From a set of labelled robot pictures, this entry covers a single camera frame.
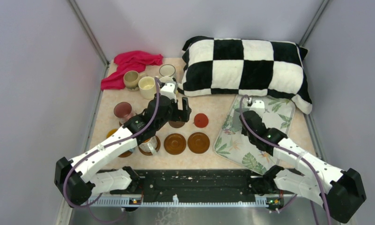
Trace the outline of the dark walnut wooden coaster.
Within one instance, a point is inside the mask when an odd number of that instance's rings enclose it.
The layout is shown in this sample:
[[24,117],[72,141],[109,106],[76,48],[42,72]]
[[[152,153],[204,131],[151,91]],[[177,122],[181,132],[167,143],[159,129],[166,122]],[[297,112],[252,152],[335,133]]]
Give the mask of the dark walnut wooden coaster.
[[185,125],[185,122],[182,121],[169,121],[169,125],[173,128],[181,128]]

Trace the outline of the red apple coaster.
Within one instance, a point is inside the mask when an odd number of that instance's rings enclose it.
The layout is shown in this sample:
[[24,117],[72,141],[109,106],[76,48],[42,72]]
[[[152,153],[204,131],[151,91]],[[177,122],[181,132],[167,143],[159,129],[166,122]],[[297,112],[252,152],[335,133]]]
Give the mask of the red apple coaster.
[[209,123],[209,119],[204,113],[198,113],[194,117],[193,123],[198,128],[205,128]]

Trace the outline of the amber wooden coaster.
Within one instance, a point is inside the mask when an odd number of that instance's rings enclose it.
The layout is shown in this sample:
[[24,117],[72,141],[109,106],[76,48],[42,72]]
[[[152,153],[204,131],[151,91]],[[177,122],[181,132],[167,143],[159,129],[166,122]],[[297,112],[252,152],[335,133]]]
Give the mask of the amber wooden coaster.
[[179,155],[186,148],[186,139],[178,133],[170,134],[164,141],[164,148],[171,155]]
[[[160,150],[160,145],[158,145],[156,148],[155,148],[155,151],[156,153],[154,153],[154,155],[157,154],[157,152]],[[143,154],[143,155],[146,155],[146,156],[152,156],[153,153],[152,152],[146,152],[146,151],[143,151],[140,147],[139,147],[139,151]]]
[[209,137],[202,132],[191,134],[187,143],[190,151],[195,154],[203,154],[207,152],[210,146]]

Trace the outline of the orange cup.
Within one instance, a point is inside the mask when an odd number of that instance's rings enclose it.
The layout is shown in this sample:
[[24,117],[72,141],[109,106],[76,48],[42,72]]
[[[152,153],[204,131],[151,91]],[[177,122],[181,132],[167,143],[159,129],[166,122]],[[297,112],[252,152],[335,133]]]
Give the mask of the orange cup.
[[146,152],[152,152],[153,154],[156,153],[155,148],[161,145],[161,143],[158,141],[158,137],[154,136],[150,139],[147,139],[142,144],[139,145],[139,147]]

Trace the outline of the pink mug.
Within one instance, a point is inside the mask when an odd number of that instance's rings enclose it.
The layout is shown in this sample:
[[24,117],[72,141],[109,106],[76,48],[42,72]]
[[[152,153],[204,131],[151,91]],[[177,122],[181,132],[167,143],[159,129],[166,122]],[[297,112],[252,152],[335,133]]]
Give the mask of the pink mug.
[[123,125],[131,117],[135,116],[136,113],[133,110],[132,106],[128,102],[120,102],[113,109],[114,115],[119,121],[119,125]]

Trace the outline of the brown wooden coaster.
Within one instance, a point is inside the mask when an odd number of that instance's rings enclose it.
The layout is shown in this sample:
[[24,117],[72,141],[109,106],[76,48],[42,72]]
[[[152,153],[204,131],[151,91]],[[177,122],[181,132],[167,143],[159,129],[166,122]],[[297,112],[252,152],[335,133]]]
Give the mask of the brown wooden coaster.
[[132,151],[126,151],[126,152],[124,152],[124,153],[122,153],[122,154],[120,154],[118,157],[119,158],[126,158],[126,157],[128,157],[128,156],[130,156],[130,155],[132,155]]

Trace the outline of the blue mug yellow inside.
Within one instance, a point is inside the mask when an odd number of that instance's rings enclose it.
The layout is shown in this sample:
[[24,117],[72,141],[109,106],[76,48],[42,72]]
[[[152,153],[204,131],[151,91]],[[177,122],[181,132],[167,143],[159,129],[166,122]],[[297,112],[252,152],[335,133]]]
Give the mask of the blue mug yellow inside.
[[110,130],[107,135],[106,135],[106,138],[110,138],[112,136],[114,136],[114,134],[118,131],[118,129],[112,129]]

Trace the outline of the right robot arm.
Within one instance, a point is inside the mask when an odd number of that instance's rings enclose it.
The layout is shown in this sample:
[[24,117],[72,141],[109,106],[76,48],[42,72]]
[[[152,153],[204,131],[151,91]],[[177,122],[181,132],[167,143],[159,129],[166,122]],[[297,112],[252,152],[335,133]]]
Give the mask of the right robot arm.
[[274,165],[263,175],[269,193],[285,190],[322,206],[329,217],[347,223],[366,201],[361,175],[342,170],[310,154],[277,128],[267,128],[255,111],[239,115],[242,134],[250,144],[270,156],[292,165],[295,172]]

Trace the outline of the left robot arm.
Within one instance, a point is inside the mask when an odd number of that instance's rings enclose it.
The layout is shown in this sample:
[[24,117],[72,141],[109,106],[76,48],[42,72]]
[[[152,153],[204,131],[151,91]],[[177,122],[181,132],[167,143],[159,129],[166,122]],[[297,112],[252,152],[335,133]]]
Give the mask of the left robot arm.
[[121,154],[155,136],[169,121],[188,122],[191,108],[187,97],[178,101],[160,95],[151,100],[142,113],[132,116],[110,138],[72,159],[56,162],[54,183],[69,206],[80,208],[92,195],[112,190],[128,194],[139,188],[137,173],[128,166],[103,172],[101,169]]

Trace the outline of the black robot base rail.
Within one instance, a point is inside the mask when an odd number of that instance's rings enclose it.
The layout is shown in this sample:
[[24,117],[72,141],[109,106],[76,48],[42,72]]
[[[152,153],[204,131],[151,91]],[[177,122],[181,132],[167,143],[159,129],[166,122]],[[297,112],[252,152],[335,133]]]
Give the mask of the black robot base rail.
[[145,203],[170,202],[176,195],[182,203],[253,202],[259,196],[280,196],[280,190],[247,169],[137,170],[138,181],[112,195],[143,195]]

